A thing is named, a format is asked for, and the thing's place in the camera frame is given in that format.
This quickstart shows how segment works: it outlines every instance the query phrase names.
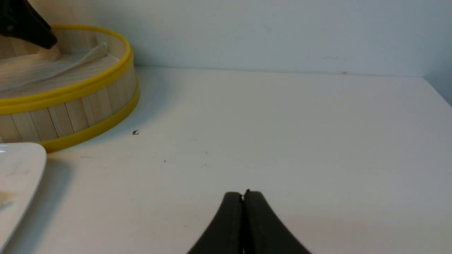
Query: white plate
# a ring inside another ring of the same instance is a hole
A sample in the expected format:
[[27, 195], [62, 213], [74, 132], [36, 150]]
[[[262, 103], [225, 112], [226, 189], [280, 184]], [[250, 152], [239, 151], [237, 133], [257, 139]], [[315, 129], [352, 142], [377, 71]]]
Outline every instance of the white plate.
[[44, 148], [34, 143], [0, 144], [0, 253], [24, 216], [46, 166]]

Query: wooden slat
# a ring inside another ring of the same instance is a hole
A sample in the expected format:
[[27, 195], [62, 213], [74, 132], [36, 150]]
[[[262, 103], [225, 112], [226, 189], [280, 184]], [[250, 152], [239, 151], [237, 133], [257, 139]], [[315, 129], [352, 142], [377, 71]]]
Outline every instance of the wooden slat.
[[38, 132], [29, 112], [11, 115], [22, 142], [40, 142]]
[[13, 44], [14, 52], [16, 56], [25, 56], [28, 55], [27, 48], [25, 47], [24, 41], [17, 38], [11, 38], [11, 42]]
[[83, 30], [83, 33], [80, 34], [86, 50], [91, 50], [99, 45], [96, 34], [96, 31], [90, 30]]
[[82, 100], [76, 99], [66, 102], [66, 109], [71, 120], [72, 129], [78, 132], [88, 128], [85, 110], [83, 109]]
[[122, 82], [125, 84], [126, 87], [126, 93], [127, 93], [127, 101], [130, 101], [132, 99], [135, 86], [133, 85], [135, 80], [135, 72], [133, 70], [133, 66], [126, 72], [124, 75]]
[[26, 41], [23, 41], [23, 43], [29, 55], [36, 54], [39, 51], [39, 47], [34, 45], [33, 43], [29, 43]]
[[0, 115], [0, 136], [7, 143], [22, 141], [11, 115]]
[[49, 107], [49, 113], [58, 137], [67, 136], [74, 133], [71, 125], [71, 120], [69, 119], [69, 114], [67, 113], [66, 105], [64, 103]]
[[68, 33], [69, 30], [66, 29], [53, 30], [53, 34], [58, 38], [57, 46], [62, 52], [70, 51], [71, 49], [71, 41], [69, 36], [67, 36]]
[[72, 51], [88, 51], [91, 48], [85, 43], [83, 30], [70, 29], [67, 31], [66, 36], [71, 44]]
[[112, 115], [107, 89], [82, 97], [88, 126], [93, 126]]
[[124, 78], [120, 78], [116, 81], [116, 87], [118, 88], [119, 101], [122, 106], [126, 105], [129, 102], [129, 94], [128, 85], [124, 81]]
[[0, 36], [0, 59], [15, 57], [16, 53], [14, 52], [13, 44], [11, 44], [11, 40], [6, 37]]
[[50, 113], [47, 108], [31, 111], [30, 115], [41, 141], [58, 138], [57, 132], [53, 126], [52, 118], [50, 117]]
[[135, 73], [134, 66], [130, 67], [130, 71], [128, 74], [129, 74], [128, 83], [132, 90], [132, 96], [134, 96], [135, 92], [137, 91], [137, 75]]
[[108, 44], [108, 51], [110, 52], [110, 45], [111, 45], [111, 36], [106, 34], [106, 33], [102, 33], [102, 32], [96, 32], [96, 38], [99, 44], [105, 42]]
[[107, 93], [112, 113], [116, 113], [124, 107], [124, 104], [119, 98], [119, 92], [118, 87], [116, 86], [116, 82], [107, 86]]
[[126, 53], [126, 46], [119, 38], [110, 36], [108, 52], [110, 52], [110, 54], [114, 55], [116, 58], [121, 59]]

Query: yellow rim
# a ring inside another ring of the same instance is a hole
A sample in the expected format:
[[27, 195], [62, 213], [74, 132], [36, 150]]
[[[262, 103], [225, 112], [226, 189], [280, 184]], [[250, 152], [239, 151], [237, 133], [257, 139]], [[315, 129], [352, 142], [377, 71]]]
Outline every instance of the yellow rim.
[[108, 131], [109, 129], [119, 124], [122, 120], [124, 120], [133, 111], [138, 103], [139, 98], [140, 86], [137, 81], [137, 91], [135, 92], [132, 99], [114, 115], [96, 125], [89, 127], [88, 129], [84, 129], [74, 134], [70, 134], [57, 139], [44, 141], [40, 144], [46, 149], [47, 153], [51, 153], [71, 146], [75, 146], [96, 136], [99, 136], [100, 134]]
[[129, 42], [116, 32], [82, 25], [56, 25], [52, 26], [52, 29], [94, 30], [106, 33], [119, 38], [126, 46], [126, 53], [124, 54], [124, 57], [110, 69], [84, 81], [45, 93], [0, 99], [0, 114], [14, 114], [48, 108], [92, 94], [122, 77], [133, 64], [133, 53]]

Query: bamboo steamer basket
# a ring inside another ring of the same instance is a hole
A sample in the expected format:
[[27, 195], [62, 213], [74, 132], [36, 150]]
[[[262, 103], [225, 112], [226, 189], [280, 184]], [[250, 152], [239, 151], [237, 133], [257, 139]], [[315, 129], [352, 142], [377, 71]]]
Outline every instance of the bamboo steamer basket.
[[[139, 86], [128, 41], [118, 33], [90, 26], [52, 26], [63, 53], [89, 51], [102, 42], [108, 54], [102, 61], [79, 66], [27, 86], [18, 94], [3, 94], [2, 73], [11, 72], [11, 59], [28, 57], [38, 47], [0, 37], [0, 143], [35, 142], [47, 152], [89, 140], [114, 127], [135, 108]], [[33, 67], [23, 66], [27, 77]]]

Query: white wall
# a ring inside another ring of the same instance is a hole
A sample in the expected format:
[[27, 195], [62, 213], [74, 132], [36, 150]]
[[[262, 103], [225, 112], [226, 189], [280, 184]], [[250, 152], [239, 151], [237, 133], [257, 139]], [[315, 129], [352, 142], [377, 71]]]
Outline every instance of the white wall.
[[139, 65], [423, 76], [452, 102], [452, 0], [30, 0], [114, 29]]

